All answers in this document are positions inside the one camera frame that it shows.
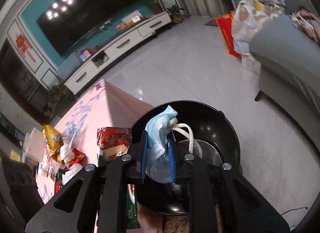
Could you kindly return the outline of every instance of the silver screw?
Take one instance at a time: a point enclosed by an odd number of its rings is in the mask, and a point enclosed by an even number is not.
[[[131,160],[131,155],[123,155],[121,157],[121,159],[122,159],[122,161],[125,161],[125,162],[130,161]]]
[[[184,158],[185,158],[187,161],[192,161],[192,160],[195,158],[195,156],[194,156],[193,154],[186,154],[186,155],[184,156]]]
[[[229,163],[222,164],[222,168],[226,171],[231,170],[232,166]]]
[[[94,164],[87,164],[84,168],[87,172],[94,170]]]

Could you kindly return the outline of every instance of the blue face mask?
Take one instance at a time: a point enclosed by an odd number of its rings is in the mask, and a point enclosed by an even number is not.
[[[168,161],[169,122],[177,112],[168,106],[165,111],[153,117],[146,125],[148,132],[147,174],[160,183],[172,181]]]

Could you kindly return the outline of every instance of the teal wall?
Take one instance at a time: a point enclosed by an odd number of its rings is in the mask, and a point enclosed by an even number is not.
[[[89,38],[83,38],[79,41],[70,51],[68,51],[63,57],[61,57],[57,51],[53,48],[49,40],[46,38],[36,20],[40,15],[47,10],[47,8],[53,4],[55,0],[32,0],[30,4],[23,10],[20,15],[25,25],[28,27],[33,37],[44,50],[44,52],[50,57],[50,59],[59,67],[75,50],[83,48],[93,48],[106,41],[108,38],[116,34],[116,26],[122,22],[129,13],[139,10],[144,16],[153,15],[153,12],[148,6],[145,6],[142,2],[138,2],[129,6],[128,8],[118,12],[112,16],[112,25],[108,24],[103,30],[109,32],[98,31]]]

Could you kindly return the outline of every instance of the red shopping bag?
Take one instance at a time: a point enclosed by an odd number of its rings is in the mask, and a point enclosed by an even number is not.
[[[237,58],[241,58],[241,55],[235,52],[235,49],[233,47],[233,37],[231,34],[232,19],[233,19],[233,14],[227,13],[217,17],[216,21],[222,33],[224,42],[226,44],[228,54],[235,56]]]

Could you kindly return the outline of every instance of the white tv cabinet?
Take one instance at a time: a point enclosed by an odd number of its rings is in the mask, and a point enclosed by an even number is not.
[[[104,68],[119,58],[122,54],[133,48],[140,42],[155,34],[155,31],[171,22],[167,12],[153,15],[144,20],[128,31],[124,32],[107,45],[102,47],[97,53],[92,55],[80,68],[65,82],[74,94],[77,94],[87,83],[97,76]],[[97,67],[92,59],[102,51],[108,57],[108,60]]]

